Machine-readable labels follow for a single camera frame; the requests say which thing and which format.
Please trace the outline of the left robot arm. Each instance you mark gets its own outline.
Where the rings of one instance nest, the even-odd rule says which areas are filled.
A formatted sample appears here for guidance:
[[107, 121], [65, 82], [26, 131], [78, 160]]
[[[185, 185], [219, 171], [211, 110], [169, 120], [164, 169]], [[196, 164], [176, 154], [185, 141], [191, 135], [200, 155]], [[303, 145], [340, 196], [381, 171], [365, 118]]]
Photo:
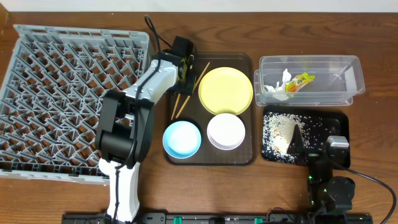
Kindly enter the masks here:
[[134, 221], [140, 206], [139, 169], [152, 142], [155, 105], [168, 91], [193, 93], [196, 77], [191, 70], [196, 54], [191, 40], [176, 36], [132, 86], [105, 94], [95, 137], [95, 147], [101, 152], [99, 169], [110, 183], [103, 223]]

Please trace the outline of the white tissue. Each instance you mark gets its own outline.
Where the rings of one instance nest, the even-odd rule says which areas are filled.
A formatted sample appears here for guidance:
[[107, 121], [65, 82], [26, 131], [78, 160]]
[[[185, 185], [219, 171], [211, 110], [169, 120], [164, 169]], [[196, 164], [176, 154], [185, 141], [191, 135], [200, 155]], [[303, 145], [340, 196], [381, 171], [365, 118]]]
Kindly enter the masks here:
[[279, 101], [285, 101], [288, 100], [288, 95], [286, 94], [286, 84], [291, 80], [292, 75], [288, 72], [287, 69], [285, 69], [282, 73], [282, 83], [280, 84], [279, 82], [276, 83], [276, 86], [270, 86], [266, 85], [264, 87], [265, 91], [268, 93], [272, 93], [272, 97], [279, 100]]

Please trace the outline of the white bowl with food scraps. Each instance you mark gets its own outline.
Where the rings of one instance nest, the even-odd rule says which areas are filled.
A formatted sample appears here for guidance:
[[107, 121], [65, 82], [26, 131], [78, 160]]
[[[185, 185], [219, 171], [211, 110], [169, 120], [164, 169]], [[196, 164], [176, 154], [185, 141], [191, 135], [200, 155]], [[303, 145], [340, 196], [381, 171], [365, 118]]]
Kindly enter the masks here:
[[246, 128], [237, 116], [222, 113], [210, 120], [206, 133], [214, 147], [230, 151], [236, 149], [244, 141]]

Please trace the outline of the wooden chopstick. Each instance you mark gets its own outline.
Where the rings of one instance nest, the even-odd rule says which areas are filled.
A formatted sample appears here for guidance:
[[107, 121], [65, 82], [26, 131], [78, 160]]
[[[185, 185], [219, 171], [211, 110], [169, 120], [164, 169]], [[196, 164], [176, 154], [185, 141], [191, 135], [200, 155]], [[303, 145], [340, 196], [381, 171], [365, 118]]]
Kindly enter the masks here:
[[[203, 78], [205, 72], [207, 71], [209, 65], [210, 65], [210, 62], [207, 63], [206, 67], [205, 67], [204, 70], [202, 71], [202, 73], [201, 73], [201, 75], [199, 76], [198, 80], [197, 80], [196, 83], [194, 84], [193, 92], [195, 92], [197, 86], [199, 85], [199, 83], [200, 83], [201, 79]], [[181, 108], [179, 109], [178, 113], [177, 113], [176, 116], [175, 116], [176, 119], [177, 119], [177, 118], [180, 116], [180, 114], [182, 113], [182, 111], [183, 111], [183, 109], [185, 108], [186, 104], [188, 103], [190, 97], [191, 97], [191, 96], [187, 96], [187, 97], [186, 97], [185, 101], [183, 102], [183, 105], [181, 106]]]
[[174, 104], [174, 108], [173, 108], [173, 111], [172, 111], [172, 115], [171, 115], [170, 120], [173, 120], [173, 118], [174, 118], [175, 111], [176, 111], [177, 106], [178, 106], [178, 103], [179, 103], [180, 95], [181, 95], [181, 94], [178, 94], [178, 95], [177, 95], [177, 98], [176, 98], [176, 100], [175, 100], [175, 104]]

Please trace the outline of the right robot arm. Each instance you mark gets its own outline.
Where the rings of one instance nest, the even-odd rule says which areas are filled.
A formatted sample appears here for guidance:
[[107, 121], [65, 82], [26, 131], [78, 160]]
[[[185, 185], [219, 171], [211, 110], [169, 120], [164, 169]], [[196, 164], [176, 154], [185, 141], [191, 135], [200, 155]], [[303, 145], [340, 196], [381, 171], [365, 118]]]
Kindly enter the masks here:
[[297, 158], [297, 165], [308, 166], [308, 196], [312, 208], [306, 213], [308, 223], [347, 223], [346, 211], [351, 210], [355, 182], [334, 176], [333, 169], [344, 169], [349, 158], [349, 142], [344, 136], [329, 136], [318, 149], [307, 148], [299, 126], [294, 126], [287, 153]]

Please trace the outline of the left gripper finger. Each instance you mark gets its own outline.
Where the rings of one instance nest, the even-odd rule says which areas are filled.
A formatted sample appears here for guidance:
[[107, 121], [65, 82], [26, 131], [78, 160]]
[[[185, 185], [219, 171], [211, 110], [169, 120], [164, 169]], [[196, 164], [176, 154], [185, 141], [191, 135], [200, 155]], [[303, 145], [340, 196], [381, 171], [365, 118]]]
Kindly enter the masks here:
[[194, 73], [189, 73], [186, 76], [185, 82], [183, 84], [180, 84], [180, 93], [183, 95], [192, 95], [195, 82], [196, 75]]
[[183, 80], [177, 80], [174, 85], [167, 89], [167, 93], [174, 94], [175, 92], [179, 93], [180, 89], [183, 87]]

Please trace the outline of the green snack wrapper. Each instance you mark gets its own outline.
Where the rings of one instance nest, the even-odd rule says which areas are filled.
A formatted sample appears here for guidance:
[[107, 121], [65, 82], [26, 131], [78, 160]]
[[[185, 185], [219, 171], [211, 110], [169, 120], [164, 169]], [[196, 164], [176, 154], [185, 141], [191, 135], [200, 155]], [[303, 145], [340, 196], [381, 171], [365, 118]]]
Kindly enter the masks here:
[[285, 91], [288, 93], [298, 92], [306, 84], [314, 81], [315, 75], [310, 75], [307, 72], [303, 72], [300, 75], [296, 75], [290, 82], [285, 86]]

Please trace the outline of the light blue bowl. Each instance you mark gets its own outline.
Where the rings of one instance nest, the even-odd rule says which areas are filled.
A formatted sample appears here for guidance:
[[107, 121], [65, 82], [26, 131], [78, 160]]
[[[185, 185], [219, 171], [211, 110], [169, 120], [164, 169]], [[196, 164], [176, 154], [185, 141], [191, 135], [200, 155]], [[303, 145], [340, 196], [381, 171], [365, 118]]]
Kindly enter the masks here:
[[176, 159], [192, 157], [201, 146], [201, 132], [191, 122], [177, 121], [164, 131], [162, 144], [166, 153]]

